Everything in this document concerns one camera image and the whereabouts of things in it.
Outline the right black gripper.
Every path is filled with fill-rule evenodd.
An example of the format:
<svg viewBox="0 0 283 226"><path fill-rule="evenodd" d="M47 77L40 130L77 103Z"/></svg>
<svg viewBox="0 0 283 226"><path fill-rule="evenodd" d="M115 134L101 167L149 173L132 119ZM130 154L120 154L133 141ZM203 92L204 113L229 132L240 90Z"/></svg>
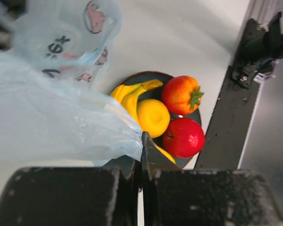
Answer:
<svg viewBox="0 0 283 226"><path fill-rule="evenodd" d="M11 49L14 38L12 23L25 13L25 0L0 0L0 50Z"/></svg>

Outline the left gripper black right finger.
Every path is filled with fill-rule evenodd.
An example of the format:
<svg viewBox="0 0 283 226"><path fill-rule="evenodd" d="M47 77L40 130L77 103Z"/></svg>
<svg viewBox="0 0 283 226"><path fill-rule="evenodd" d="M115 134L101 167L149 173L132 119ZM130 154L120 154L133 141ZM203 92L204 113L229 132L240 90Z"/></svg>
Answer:
<svg viewBox="0 0 283 226"><path fill-rule="evenodd" d="M141 155L141 174L142 179L152 180L159 178L164 171L181 170L175 163L171 162L159 151L148 132L142 133L142 155Z"/></svg>

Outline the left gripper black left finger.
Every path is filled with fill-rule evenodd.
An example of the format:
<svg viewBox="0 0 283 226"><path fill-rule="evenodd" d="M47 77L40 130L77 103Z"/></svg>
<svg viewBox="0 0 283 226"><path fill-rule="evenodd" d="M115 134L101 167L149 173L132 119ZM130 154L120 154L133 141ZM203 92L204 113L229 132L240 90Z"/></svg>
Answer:
<svg viewBox="0 0 283 226"><path fill-rule="evenodd" d="M127 155L123 155L108 161L101 168L109 171L115 181L130 181L134 175L135 160Z"/></svg>

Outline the red fake apple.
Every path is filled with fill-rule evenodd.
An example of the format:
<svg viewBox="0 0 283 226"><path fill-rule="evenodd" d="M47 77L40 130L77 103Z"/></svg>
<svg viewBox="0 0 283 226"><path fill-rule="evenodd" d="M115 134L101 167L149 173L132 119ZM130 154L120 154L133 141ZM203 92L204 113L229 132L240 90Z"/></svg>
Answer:
<svg viewBox="0 0 283 226"><path fill-rule="evenodd" d="M176 158L191 158L199 153L205 144L202 127L189 118L170 121L162 136L164 150Z"/></svg>

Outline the yellow fake lemon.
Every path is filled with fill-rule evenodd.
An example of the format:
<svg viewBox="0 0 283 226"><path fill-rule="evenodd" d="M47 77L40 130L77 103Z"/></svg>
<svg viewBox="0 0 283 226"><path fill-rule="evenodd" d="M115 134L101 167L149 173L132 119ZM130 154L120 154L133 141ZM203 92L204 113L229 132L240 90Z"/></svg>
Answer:
<svg viewBox="0 0 283 226"><path fill-rule="evenodd" d="M161 136L168 128L170 113L167 107L159 100L145 99L137 105L139 125L151 138Z"/></svg>

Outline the orange fake persimmon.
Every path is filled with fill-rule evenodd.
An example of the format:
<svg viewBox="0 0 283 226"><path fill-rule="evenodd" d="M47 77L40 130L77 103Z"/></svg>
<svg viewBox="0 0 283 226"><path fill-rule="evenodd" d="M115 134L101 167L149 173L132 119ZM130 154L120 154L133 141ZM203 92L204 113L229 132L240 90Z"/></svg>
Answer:
<svg viewBox="0 0 283 226"><path fill-rule="evenodd" d="M183 75L174 77L165 84L161 101L171 113L184 116L198 109L203 95L197 80Z"/></svg>

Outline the yellow fake banana bunch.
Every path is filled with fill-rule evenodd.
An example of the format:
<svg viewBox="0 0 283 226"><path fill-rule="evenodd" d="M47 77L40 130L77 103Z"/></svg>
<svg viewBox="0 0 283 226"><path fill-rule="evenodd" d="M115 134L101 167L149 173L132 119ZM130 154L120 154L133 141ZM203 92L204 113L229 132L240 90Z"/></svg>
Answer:
<svg viewBox="0 0 283 226"><path fill-rule="evenodd" d="M139 96L147 91L159 88L161 86L163 86L163 83L159 80L150 80L129 86L119 85L112 91L110 96L116 99L139 125L137 116Z"/></svg>

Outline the light blue plastic bag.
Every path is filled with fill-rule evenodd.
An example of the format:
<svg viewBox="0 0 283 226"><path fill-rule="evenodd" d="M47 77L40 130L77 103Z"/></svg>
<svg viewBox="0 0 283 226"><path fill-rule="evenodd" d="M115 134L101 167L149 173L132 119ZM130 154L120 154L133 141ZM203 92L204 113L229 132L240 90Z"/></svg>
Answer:
<svg viewBox="0 0 283 226"><path fill-rule="evenodd" d="M28 30L60 24L32 45L41 58L92 53L117 19L112 38L100 51L99 59L88 66L58 66L52 78L15 49L0 50L0 160L53 161L83 160L106 163L127 155L139 160L142 131L127 111L112 97L94 90L108 64L108 48L121 29L121 13L113 0L61 0L61 10L49 4L50 16L37 12L37 3L28 9L40 25Z"/></svg>

